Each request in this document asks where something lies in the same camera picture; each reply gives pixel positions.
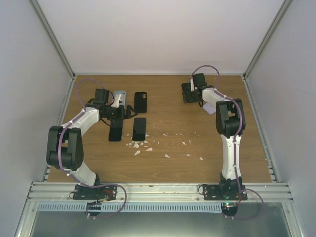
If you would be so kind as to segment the black cased phone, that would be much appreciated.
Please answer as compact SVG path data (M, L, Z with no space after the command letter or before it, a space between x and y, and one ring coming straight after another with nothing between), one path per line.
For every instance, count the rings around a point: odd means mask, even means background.
M147 93L145 91L135 92L134 109L139 114L144 114L147 112Z

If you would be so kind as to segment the black smartphone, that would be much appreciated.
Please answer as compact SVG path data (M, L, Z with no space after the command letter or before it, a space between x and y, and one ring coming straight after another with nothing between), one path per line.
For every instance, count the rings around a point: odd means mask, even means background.
M113 120L110 123L109 142L120 142L122 140L123 120Z
M141 142L146 139L146 118L135 118L133 124L132 140Z

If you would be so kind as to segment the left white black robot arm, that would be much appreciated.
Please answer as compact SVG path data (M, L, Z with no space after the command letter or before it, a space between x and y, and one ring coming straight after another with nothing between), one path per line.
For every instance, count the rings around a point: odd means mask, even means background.
M98 175L84 163L83 135L99 121L118 123L137 115L126 105L124 90L111 93L96 89L94 98L83 105L74 118L61 126L52 126L48 132L46 162L60 169L84 186L84 193L90 199L97 199L102 193Z

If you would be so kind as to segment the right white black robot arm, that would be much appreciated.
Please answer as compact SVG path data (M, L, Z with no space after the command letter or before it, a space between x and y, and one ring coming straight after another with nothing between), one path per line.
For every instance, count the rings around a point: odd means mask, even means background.
M207 85L202 73L192 75L181 87L185 103L198 102L201 107L205 103L215 110L215 126L223 144L223 168L216 191L222 199L230 200L241 190L242 184L239 167L239 147L245 129L242 101Z

